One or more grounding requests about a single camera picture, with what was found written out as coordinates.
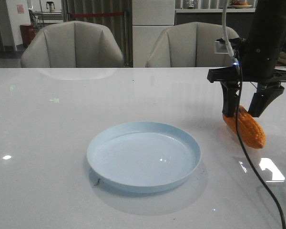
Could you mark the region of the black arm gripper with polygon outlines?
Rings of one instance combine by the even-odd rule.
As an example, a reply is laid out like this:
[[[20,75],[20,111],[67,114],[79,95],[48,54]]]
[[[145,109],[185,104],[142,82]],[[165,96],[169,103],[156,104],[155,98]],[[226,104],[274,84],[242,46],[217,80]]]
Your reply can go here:
[[[230,39],[234,51],[233,65],[225,68],[210,69],[209,82],[221,82],[223,91],[222,113],[233,117],[238,107],[240,90],[239,80],[260,83],[249,106],[252,117],[260,117],[263,111],[280,95],[285,88],[277,82],[286,83],[286,70],[276,70],[277,59],[283,48],[281,39],[258,38]]]

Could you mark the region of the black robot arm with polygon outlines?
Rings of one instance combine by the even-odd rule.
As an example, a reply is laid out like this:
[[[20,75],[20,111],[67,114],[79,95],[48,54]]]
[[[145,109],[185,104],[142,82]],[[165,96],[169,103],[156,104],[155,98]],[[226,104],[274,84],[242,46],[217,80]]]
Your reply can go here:
[[[255,82],[248,112],[259,117],[284,92],[286,70],[276,70],[286,39],[286,0],[260,0],[247,39],[234,39],[236,44],[231,67],[211,69],[207,79],[218,81],[223,90],[223,114],[232,117],[239,106],[239,82]]]

